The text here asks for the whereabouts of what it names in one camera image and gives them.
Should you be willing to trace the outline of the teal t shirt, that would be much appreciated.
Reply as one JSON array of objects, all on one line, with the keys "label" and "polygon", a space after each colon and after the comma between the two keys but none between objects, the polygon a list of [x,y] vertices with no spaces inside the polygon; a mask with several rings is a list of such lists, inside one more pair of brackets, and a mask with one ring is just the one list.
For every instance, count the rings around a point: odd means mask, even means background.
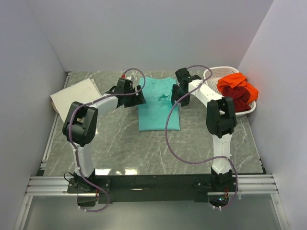
[{"label": "teal t shirt", "polygon": [[144,86],[142,93],[146,103],[138,106],[139,131],[165,130],[168,116],[170,118],[167,129],[180,130],[179,107],[176,106],[172,114],[169,114],[172,108],[172,88],[176,83],[176,79],[171,77],[140,79],[140,85]]}]

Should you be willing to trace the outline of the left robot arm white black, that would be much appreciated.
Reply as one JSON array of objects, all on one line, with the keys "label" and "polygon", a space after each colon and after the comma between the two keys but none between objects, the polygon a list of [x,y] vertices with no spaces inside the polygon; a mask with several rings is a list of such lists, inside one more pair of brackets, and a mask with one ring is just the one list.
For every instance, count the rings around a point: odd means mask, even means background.
[{"label": "left robot arm white black", "polygon": [[145,85],[133,86],[131,78],[119,78],[101,98],[88,103],[73,102],[64,122],[62,133],[70,142],[74,160],[74,173],[80,177],[79,187],[86,193],[95,189],[92,178],[94,165],[90,143],[95,138],[98,117],[121,106],[125,108],[145,104],[142,89]]}]

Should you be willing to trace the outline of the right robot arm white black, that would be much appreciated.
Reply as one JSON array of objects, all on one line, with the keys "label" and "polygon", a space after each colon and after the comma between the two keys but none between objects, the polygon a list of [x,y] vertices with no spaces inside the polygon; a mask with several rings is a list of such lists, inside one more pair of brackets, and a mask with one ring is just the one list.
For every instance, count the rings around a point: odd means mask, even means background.
[{"label": "right robot arm white black", "polygon": [[201,78],[198,75],[191,75],[187,68],[181,68],[175,72],[178,84],[172,88],[172,108],[180,104],[187,106],[190,96],[195,96],[206,107],[206,127],[213,138],[213,157],[207,160],[196,162],[196,164],[212,161],[211,187],[215,191],[222,191],[227,186],[227,177],[235,172],[230,162],[230,143],[234,128],[236,127],[236,114],[234,101],[231,97],[223,97],[211,89],[205,81],[213,72],[207,68],[210,75]]}]

